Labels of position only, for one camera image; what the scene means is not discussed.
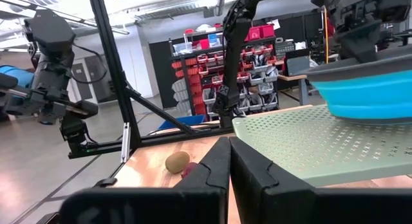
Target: green perforated tray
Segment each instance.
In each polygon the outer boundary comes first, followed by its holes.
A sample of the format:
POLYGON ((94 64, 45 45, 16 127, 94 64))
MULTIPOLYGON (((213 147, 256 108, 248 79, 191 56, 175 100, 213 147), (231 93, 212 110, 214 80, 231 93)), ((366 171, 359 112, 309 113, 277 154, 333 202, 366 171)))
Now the green perforated tray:
POLYGON ((313 186, 412 173, 412 126, 364 126, 326 106, 235 118, 236 136, 313 186))

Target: blue silicone bowl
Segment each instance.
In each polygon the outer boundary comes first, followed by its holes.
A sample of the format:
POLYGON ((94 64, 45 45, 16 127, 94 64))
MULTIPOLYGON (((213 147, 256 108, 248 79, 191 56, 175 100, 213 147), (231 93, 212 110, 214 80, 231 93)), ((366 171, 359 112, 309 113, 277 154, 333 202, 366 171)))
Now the blue silicone bowl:
POLYGON ((361 124, 412 122, 412 47, 377 53, 378 61, 346 59, 304 74, 332 115, 361 124))

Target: kiwi fruit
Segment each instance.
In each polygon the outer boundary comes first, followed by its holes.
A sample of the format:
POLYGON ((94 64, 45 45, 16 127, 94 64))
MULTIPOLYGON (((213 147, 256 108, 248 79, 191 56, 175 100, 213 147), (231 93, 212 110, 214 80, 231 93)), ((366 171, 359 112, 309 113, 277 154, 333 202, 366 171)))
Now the kiwi fruit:
POLYGON ((191 157, 186 152, 180 151, 173 153, 166 159, 166 169, 173 174, 180 173, 186 168, 190 159, 191 157))

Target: red fruit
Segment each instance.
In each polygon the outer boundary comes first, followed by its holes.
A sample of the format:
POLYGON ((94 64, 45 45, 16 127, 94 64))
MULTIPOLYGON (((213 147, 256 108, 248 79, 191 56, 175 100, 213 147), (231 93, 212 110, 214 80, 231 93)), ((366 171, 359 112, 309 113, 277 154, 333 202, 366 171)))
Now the red fruit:
POLYGON ((197 166, 197 163, 190 162, 182 172, 182 178, 185 178, 197 166))

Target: wooden tabletop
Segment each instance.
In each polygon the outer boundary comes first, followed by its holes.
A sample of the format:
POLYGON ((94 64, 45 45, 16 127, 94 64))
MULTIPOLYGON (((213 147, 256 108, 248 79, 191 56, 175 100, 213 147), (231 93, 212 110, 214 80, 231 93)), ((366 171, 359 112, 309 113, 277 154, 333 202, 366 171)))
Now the wooden tabletop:
POLYGON ((280 60, 280 61, 276 61, 275 62, 275 66, 280 66, 280 65, 283 65, 285 62, 283 61, 283 60, 280 60))
MULTIPOLYGON (((309 106, 293 107, 272 111, 281 113, 295 109, 304 109, 309 106)), ((143 147, 137 149, 125 166, 116 175, 117 183, 114 187, 173 187, 180 180, 180 174, 171 174, 165 168, 165 160, 178 151, 189 153, 192 162, 198 163, 221 136, 199 138, 182 142, 143 147)), ((412 187, 412 179, 407 176, 370 180, 365 182, 345 183, 333 187, 412 187)), ((229 187, 229 224, 240 224, 238 208, 232 189, 229 187)))
POLYGON ((296 75, 292 77, 284 76, 284 75, 279 75, 277 76, 279 79, 285 80, 285 81, 291 81, 291 80, 299 80, 299 79, 305 79, 306 75, 296 75))

